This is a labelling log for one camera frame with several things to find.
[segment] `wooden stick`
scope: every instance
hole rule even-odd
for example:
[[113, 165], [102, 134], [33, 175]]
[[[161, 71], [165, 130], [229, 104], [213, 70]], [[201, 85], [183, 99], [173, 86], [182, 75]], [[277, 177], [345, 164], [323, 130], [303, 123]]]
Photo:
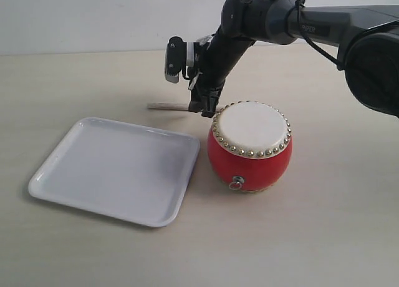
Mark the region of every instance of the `wooden stick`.
[[188, 111], [188, 104], [182, 103], [147, 103], [147, 109], [152, 110], [175, 110], [175, 111]]

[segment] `drum ring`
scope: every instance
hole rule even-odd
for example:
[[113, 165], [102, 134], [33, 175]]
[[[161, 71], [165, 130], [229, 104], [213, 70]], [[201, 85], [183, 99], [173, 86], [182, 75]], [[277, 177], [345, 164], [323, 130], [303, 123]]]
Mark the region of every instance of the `drum ring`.
[[234, 176], [233, 181], [229, 184], [229, 188], [231, 190], [240, 190], [240, 189], [242, 189], [244, 183], [245, 183], [245, 179], [243, 177]]

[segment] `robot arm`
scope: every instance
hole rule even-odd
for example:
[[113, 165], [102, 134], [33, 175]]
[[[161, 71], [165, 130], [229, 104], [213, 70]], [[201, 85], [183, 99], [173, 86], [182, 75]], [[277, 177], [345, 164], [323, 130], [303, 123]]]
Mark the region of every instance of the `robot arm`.
[[[177, 83], [182, 72], [190, 82], [188, 110], [202, 112], [203, 117], [215, 114], [227, 76], [256, 41], [289, 45], [304, 39], [345, 71], [359, 102], [399, 117], [399, 6], [304, 4], [304, 0], [226, 0], [213, 36], [197, 42], [172, 37], [165, 76]], [[315, 42], [337, 47], [337, 58]]]

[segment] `tray rim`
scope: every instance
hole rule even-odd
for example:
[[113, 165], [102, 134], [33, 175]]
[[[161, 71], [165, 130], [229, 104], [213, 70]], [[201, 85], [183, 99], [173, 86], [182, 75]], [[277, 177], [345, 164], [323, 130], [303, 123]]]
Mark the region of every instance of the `tray rim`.
[[[190, 140], [192, 140], [193, 142], [195, 142], [195, 151], [193, 152], [192, 159], [191, 159], [191, 165], [189, 167], [189, 171], [187, 173], [187, 178], [186, 178], [187, 183], [184, 184], [182, 187], [178, 187], [178, 197], [175, 198], [176, 199], [176, 205], [173, 206], [173, 212], [170, 213], [170, 216], [167, 219], [165, 219], [163, 221], [151, 222], [151, 221], [143, 221], [143, 220], [134, 219], [134, 218], [121, 218], [119, 216], [111, 215], [109, 213], [108, 214], [104, 214], [104, 213], [102, 213], [100, 211], [94, 211], [92, 209], [86, 209], [86, 208], [80, 207], [79, 205], [73, 205], [73, 204], [71, 205], [70, 203], [63, 202], [62, 200], [56, 200], [55, 201], [53, 199], [50, 199], [49, 197], [43, 196], [42, 194], [38, 193], [35, 190], [36, 189], [37, 177], [39, 177], [40, 174], [42, 174], [47, 167], [50, 167], [57, 160], [58, 151], [62, 147], [65, 147], [67, 145], [67, 143], [69, 143], [70, 138], [72, 137], [73, 134], [75, 134], [75, 131], [79, 129], [80, 124], [81, 123], [85, 123], [85, 122], [89, 122], [91, 120], [110, 122], [110, 123], [113, 123], [113, 124], [123, 125], [123, 126], [126, 126], [126, 127], [134, 127], [136, 129], [151, 130], [151, 131], [155, 131], [155, 132], [159, 132], [159, 133], [165, 133], [165, 134], [174, 135], [174, 136], [187, 137]], [[194, 167], [195, 167], [195, 165], [196, 165], [196, 163], [198, 161], [198, 154], [200, 152], [200, 149], [201, 149], [200, 139], [198, 137], [195, 137], [194, 135], [181, 133], [181, 132], [174, 132], [174, 131], [170, 131], [170, 130], [166, 130], [166, 129], [158, 129], [158, 128], [149, 127], [149, 126], [146, 126], [146, 125], [138, 125], [138, 124], [133, 124], [133, 123], [121, 122], [121, 121], [118, 121], [118, 120], [105, 119], [105, 118], [100, 118], [100, 117], [84, 117], [84, 118], [76, 121], [75, 124], [70, 127], [68, 132], [61, 138], [60, 142], [52, 149], [51, 153], [48, 154], [48, 156], [44, 159], [44, 161], [42, 162], [41, 166], [35, 171], [35, 173], [31, 177], [31, 179], [29, 180], [29, 182], [27, 184], [27, 190], [28, 190], [28, 193], [30, 194], [30, 196], [32, 196], [33, 198], [36, 198], [38, 200], [43, 200], [45, 202], [55, 203], [57, 205], [61, 205], [61, 206], [65, 206], [65, 207], [74, 208], [74, 209], [78, 209], [78, 210], [81, 210], [81, 211], [89, 212], [89, 213], [102, 215], [104, 217], [116, 218], [118, 220], [127, 221], [129, 223], [135, 223], [137, 225], [148, 226], [148, 227], [152, 227], [152, 228], [161, 228], [161, 227], [167, 226], [170, 223], [172, 223], [176, 219], [176, 217], [177, 217], [177, 215], [179, 213], [179, 210], [181, 208], [181, 204], [183, 203], [183, 199], [185, 197], [188, 185], [190, 184], [190, 178], [192, 176]]]

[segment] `black cable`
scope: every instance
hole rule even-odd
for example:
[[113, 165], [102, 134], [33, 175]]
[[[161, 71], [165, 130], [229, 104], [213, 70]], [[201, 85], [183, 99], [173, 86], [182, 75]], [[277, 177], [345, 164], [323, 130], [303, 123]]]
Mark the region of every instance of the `black cable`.
[[327, 58], [329, 61], [331, 61], [333, 64], [341, 67], [341, 63], [334, 57], [332, 57], [329, 53], [327, 53], [326, 51], [324, 51], [322, 48], [320, 48], [318, 45], [316, 45], [310, 38], [309, 36], [307, 36], [306, 32], [304, 31], [303, 27], [302, 27], [302, 8], [305, 5], [305, 0], [297, 0], [296, 1], [296, 8], [297, 8], [297, 22], [298, 22], [298, 26], [299, 26], [299, 32], [302, 35], [302, 37], [304, 38], [304, 40], [313, 48], [315, 49], [317, 52], [319, 52], [320, 54], [322, 54], [325, 58]]

